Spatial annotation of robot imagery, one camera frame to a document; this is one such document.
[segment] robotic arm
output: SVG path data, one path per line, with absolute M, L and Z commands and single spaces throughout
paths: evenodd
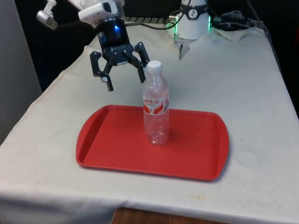
M 44 10 L 39 11 L 37 19 L 45 26 L 56 29 L 57 23 L 51 12 L 56 5 L 55 0 L 47 0 L 48 3 Z M 98 38 L 102 52 L 94 51 L 90 54 L 93 75 L 100 77 L 102 82 L 107 84 L 108 90 L 113 91 L 110 70 L 113 66 L 130 63 L 138 70 L 140 81 L 145 81 L 143 68 L 150 62 L 142 42 L 137 43 L 134 47 L 129 41 L 127 29 L 125 26 L 124 0 L 68 0 L 77 7 L 79 18 L 82 22 L 90 24 L 97 30 Z M 132 54 L 137 52 L 140 61 Z M 107 63 L 103 71 L 100 70 L 98 60 L 103 57 Z

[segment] cable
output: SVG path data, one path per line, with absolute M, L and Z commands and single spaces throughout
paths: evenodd
M 231 24 L 232 25 L 238 25 L 238 26 L 240 26 L 240 27 L 245 27 L 245 28 L 247 28 L 247 29 L 250 29 L 251 27 L 250 26 L 246 26 L 246 25 L 244 25 L 244 24 L 241 24 L 241 23 L 237 23 L 237 22 L 224 22 L 224 23 L 219 23 L 219 25 L 229 25 L 229 27 L 231 27 Z
M 147 28 L 155 29 L 155 30 L 168 30 L 168 29 L 174 28 L 174 27 L 178 24 L 178 22 L 181 21 L 181 19 L 183 18 L 184 15 L 185 15 L 185 14 L 182 13 L 182 15 L 180 16 L 180 18 L 178 19 L 178 21 L 176 21 L 176 23 L 174 23 L 172 26 L 170 26 L 170 27 L 166 27 L 166 28 L 152 27 L 152 26 L 147 25 L 147 24 L 144 24 L 144 23 L 142 23 L 142 22 L 132 22 L 132 23 L 127 23 L 127 24 L 126 24 L 126 27 L 132 27 L 132 26 L 144 26 L 144 27 L 147 27 Z
M 269 33 L 267 27 L 262 23 L 262 21 L 261 21 L 260 18 L 258 17 L 258 15 L 257 15 L 255 9 L 253 8 L 253 6 L 252 6 L 250 0 L 247 0 L 247 4 L 248 4 L 249 8 L 251 9 L 253 15 L 254 15 L 255 18 L 257 19 L 257 21 L 258 21 L 260 27 L 263 28 L 263 30 L 264 30 L 264 32 L 265 32 L 265 34 L 266 34 L 266 37 L 268 38 L 269 43 L 270 43 L 270 45 L 271 45 L 271 48 L 272 48 L 274 57 L 275 57 L 275 59 L 276 59 L 276 62 L 277 62 L 278 68 L 279 68 L 279 71 L 280 71 L 280 73 L 282 74 L 281 67 L 280 67 L 280 63 L 279 63 L 279 60 L 278 60 L 278 56 L 277 56 L 276 51 L 275 51 L 275 49 L 274 49 L 274 46 L 273 46 L 273 44 L 272 44 L 271 35 L 270 35 L 270 33 Z
M 62 25 L 58 25 L 57 28 L 68 28 L 68 27 L 73 27 L 73 26 L 76 26 L 78 24 L 80 24 L 81 21 L 80 20 L 77 20 L 75 22 L 70 22 L 70 23 L 66 23 L 66 24 L 62 24 Z

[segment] plastic tray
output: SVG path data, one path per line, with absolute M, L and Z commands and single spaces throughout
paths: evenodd
M 228 157 L 228 131 L 215 113 L 170 109 L 170 138 L 147 142 L 143 108 L 108 105 L 83 125 L 76 150 L 86 168 L 138 172 L 195 180 L 217 179 Z

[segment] white tablecloth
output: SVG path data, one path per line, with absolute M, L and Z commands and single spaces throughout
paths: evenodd
M 92 76 L 89 54 L 62 72 L 0 147 L 3 224 L 109 223 L 130 207 L 235 224 L 299 223 L 299 121 L 268 40 L 251 31 L 239 42 L 213 30 L 178 60 L 165 31 L 129 27 L 160 60 L 171 107 L 218 113 L 230 137 L 219 180 L 199 182 L 90 170 L 75 160 L 86 119 L 108 105 L 142 105 L 142 85 L 127 64 L 112 69 L 114 91 Z

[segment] plastic water bottle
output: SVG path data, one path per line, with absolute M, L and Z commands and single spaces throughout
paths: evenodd
M 144 131 L 148 141 L 163 145 L 169 137 L 169 89 L 162 75 L 162 64 L 150 61 L 149 76 L 143 84 Z

